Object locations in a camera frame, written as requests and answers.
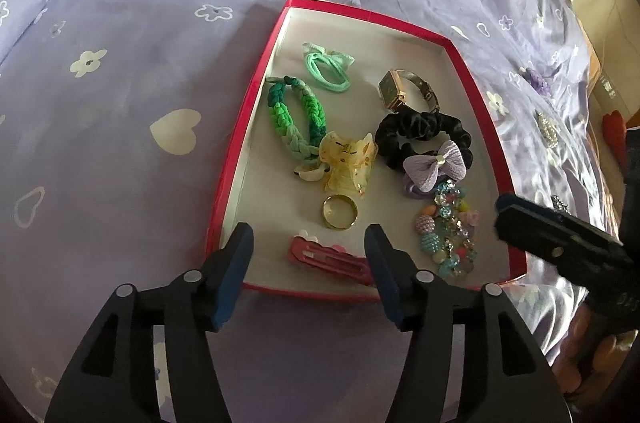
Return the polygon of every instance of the black scrunchie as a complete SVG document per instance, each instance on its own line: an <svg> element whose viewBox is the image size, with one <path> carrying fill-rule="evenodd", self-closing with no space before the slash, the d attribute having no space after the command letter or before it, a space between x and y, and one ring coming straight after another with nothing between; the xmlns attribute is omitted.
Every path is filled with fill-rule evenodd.
<svg viewBox="0 0 640 423"><path fill-rule="evenodd" d="M404 160L418 154L409 143L400 146L399 136L428 142L440 131L449 134L451 141L460 149L465 167L471 167L474 160L474 155L469 150L471 135L462 128L459 119L442 113L418 113L405 104L401 104L396 111L397 113L387 115L376 131L378 153L386 159L389 168L404 172ZM431 150L425 154L435 156L437 151Z"/></svg>

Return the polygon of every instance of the gold watch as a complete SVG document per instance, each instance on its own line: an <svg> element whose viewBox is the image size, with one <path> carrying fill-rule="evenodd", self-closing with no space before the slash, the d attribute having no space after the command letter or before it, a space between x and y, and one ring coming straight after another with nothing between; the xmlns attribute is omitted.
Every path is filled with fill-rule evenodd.
<svg viewBox="0 0 640 423"><path fill-rule="evenodd" d="M427 82L422 80L415 73L407 71L406 69L391 69L378 84L382 101L389 111L393 111L395 113L398 106L405 103L404 96L406 93L404 92L401 79L409 80L420 90L420 94L422 94L427 102L430 113L437 113L440 110L438 97Z"/></svg>

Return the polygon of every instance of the watch face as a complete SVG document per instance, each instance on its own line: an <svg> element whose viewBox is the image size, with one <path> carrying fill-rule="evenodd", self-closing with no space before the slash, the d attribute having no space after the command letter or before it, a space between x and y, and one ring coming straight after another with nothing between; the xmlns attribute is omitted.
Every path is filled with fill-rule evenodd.
<svg viewBox="0 0 640 423"><path fill-rule="evenodd" d="M395 103L396 99L398 99L400 91L391 72L387 72L385 77L380 80L378 88L380 89L380 94L382 95L382 101L385 102L385 107L387 109L390 109L391 106Z"/></svg>

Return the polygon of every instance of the tray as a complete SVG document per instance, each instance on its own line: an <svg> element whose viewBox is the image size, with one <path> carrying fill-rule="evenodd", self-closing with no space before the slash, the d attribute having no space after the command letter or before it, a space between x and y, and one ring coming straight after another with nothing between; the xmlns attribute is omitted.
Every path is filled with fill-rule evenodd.
<svg viewBox="0 0 640 423"><path fill-rule="evenodd" d="M351 88L335 94L320 88L307 73L302 44L312 42L352 55L348 74ZM411 254L420 268L436 270L419 249L413 219L423 202L402 194L402 174L374 164L364 197L356 199L360 215L346 231L325 228L320 214L330 195L321 182L303 182L293 174L298 162L271 125L266 104L265 77L295 76L314 90L322 103L327 130L363 138L375 133L388 111L378 93L378 82L391 68L411 70L427 80L442 112L456 116L472 138L474 164L462 184L473 209L481 212L474 242L479 251L475 270L459 285L476 288L487 282L505 283L527 273L526 256L497 240L494 203L501 193L513 192L494 124L460 54L441 35L389 16L318 0L288 0L271 33L249 83L223 165L206 252L223 246L237 222L249 223L255 234L254 256L245 286L278 294L340 299L376 300L374 287L360 285L287 259L292 238L306 231L324 246L338 244L354 255L364 255L364 230L380 223L392 244ZM426 103L407 82L407 103L418 111ZM297 100L285 101L297 126L306 133L306 119ZM414 145L419 152L437 149L446 140L439 135Z"/></svg>

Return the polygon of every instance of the silver screw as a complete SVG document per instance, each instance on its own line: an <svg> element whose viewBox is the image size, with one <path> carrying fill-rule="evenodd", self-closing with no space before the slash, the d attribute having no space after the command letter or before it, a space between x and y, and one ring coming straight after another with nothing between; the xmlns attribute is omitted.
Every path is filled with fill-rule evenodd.
<svg viewBox="0 0 640 423"><path fill-rule="evenodd" d="M499 297L502 293L502 288L494 283L487 284L486 286L484 286L484 289L489 295L492 295L494 297Z"/></svg>
<svg viewBox="0 0 640 423"><path fill-rule="evenodd" d="M197 269L192 269L185 273L182 278L186 282L197 282L202 278L202 273L200 273Z"/></svg>
<svg viewBox="0 0 640 423"><path fill-rule="evenodd" d="M418 280L418 282L424 282L425 284L428 284L430 282L433 282L434 276L430 271L423 269L415 274L415 278Z"/></svg>
<svg viewBox="0 0 640 423"><path fill-rule="evenodd" d="M116 289L116 295L118 297L128 297L132 293L133 293L133 286L130 284L122 284L121 286L118 286L118 288Z"/></svg>

